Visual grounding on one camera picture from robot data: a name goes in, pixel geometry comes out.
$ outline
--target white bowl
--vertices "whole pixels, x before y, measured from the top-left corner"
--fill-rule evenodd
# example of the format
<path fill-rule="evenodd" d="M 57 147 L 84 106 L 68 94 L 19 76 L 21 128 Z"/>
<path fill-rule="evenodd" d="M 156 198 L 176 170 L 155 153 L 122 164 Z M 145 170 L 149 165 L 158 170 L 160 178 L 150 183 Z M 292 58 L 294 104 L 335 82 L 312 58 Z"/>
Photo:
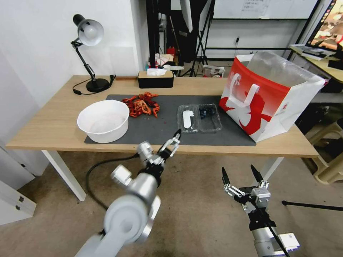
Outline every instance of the white bowl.
<path fill-rule="evenodd" d="M 116 100 L 95 102 L 83 109 L 77 120 L 78 127 L 90 139 L 109 143 L 121 138 L 129 127 L 130 110 Z"/>

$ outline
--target red and white shopping bag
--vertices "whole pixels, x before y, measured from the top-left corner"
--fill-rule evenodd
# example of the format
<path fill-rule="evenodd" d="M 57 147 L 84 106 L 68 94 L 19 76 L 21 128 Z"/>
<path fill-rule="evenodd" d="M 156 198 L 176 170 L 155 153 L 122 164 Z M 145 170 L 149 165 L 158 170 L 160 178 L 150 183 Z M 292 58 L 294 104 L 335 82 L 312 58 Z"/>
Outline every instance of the red and white shopping bag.
<path fill-rule="evenodd" d="M 280 56 L 257 54 L 257 61 L 247 67 L 241 62 L 251 61 L 254 55 L 235 58 L 219 102 L 255 142 L 287 132 L 325 82 Z"/>

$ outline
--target gray desk mat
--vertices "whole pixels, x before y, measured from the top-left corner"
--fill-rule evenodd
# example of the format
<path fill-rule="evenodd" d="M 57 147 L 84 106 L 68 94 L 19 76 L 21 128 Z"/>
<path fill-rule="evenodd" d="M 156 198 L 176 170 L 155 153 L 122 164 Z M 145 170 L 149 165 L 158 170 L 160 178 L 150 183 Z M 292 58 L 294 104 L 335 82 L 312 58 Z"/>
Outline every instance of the gray desk mat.
<path fill-rule="evenodd" d="M 119 100 L 132 95 L 108 95 L 106 100 Z M 186 104 L 211 104 L 217 105 L 220 121 L 223 128 L 216 133 L 183 133 L 182 145 L 225 145 L 225 146 L 255 146 L 256 143 L 232 120 L 218 103 L 220 96 L 180 96 L 160 95 L 155 100 L 161 107 L 157 113 L 147 116 L 142 114 L 137 118 L 129 117 L 129 128 L 126 134 L 110 144 L 138 145 L 147 140 L 152 145 L 162 145 L 178 130 L 177 109 Z M 97 143 L 89 137 L 85 143 Z"/>

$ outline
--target red crayfish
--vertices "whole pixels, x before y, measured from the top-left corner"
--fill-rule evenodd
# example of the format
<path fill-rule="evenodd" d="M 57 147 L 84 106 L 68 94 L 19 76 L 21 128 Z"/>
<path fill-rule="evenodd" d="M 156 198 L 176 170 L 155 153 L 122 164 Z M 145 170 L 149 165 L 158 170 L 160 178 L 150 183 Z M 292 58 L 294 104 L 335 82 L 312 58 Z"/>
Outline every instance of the red crayfish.
<path fill-rule="evenodd" d="M 151 110 L 149 108 L 150 106 L 153 108 L 153 114 L 157 118 L 157 113 L 160 110 L 160 106 L 158 105 L 158 103 L 151 100 L 151 98 L 156 96 L 158 95 L 151 94 L 150 92 L 145 92 L 144 94 L 138 95 L 139 99 L 136 99 L 137 96 L 135 95 L 131 98 L 124 98 L 122 102 L 125 103 L 130 109 L 131 117 L 138 117 L 143 113 L 151 115 Z"/>

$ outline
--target lamp arm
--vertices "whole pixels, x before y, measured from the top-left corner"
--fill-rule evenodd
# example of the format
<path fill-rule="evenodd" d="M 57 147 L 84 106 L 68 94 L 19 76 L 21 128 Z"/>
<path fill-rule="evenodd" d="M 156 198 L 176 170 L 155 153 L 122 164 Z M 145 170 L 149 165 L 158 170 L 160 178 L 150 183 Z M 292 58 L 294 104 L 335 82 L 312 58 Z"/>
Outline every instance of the lamp arm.
<path fill-rule="evenodd" d="M 78 54 L 78 56 L 80 57 L 83 65 L 85 66 L 85 69 L 87 70 L 87 72 L 89 73 L 89 75 L 92 78 L 92 81 L 95 81 L 95 72 L 93 71 L 93 69 L 89 66 L 89 64 L 87 64 L 85 62 L 85 60 L 83 59 L 82 55 L 79 52 L 79 46 L 83 45 L 81 42 L 78 42 L 79 38 L 75 39 L 74 41 L 71 42 L 71 45 L 73 46 L 73 48 L 75 49 L 76 53 Z"/>

